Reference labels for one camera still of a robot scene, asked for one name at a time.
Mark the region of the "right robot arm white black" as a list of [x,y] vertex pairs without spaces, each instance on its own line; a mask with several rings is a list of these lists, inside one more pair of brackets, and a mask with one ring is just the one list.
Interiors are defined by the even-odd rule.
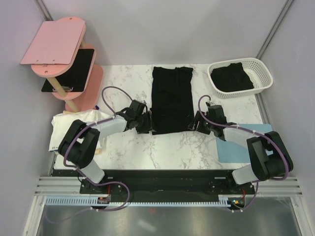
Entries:
[[233,122],[227,122],[222,106],[208,104],[208,111],[198,111],[188,129],[204,134],[211,132],[223,142],[235,143],[247,149],[250,163],[232,171],[232,177],[225,181],[230,193],[238,193],[243,184],[283,180],[293,170],[293,162],[276,131],[264,134],[249,130]]

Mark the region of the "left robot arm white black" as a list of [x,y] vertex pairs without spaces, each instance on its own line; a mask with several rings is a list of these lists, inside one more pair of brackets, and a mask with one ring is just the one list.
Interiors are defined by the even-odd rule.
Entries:
[[79,119],[73,121],[59,145],[58,154],[91,181],[91,188],[96,193],[104,193],[108,181],[104,179],[105,172],[94,161],[97,143],[100,139],[132,129],[137,134],[148,134],[154,129],[151,111],[144,102],[132,100],[129,107],[102,120],[90,123]]

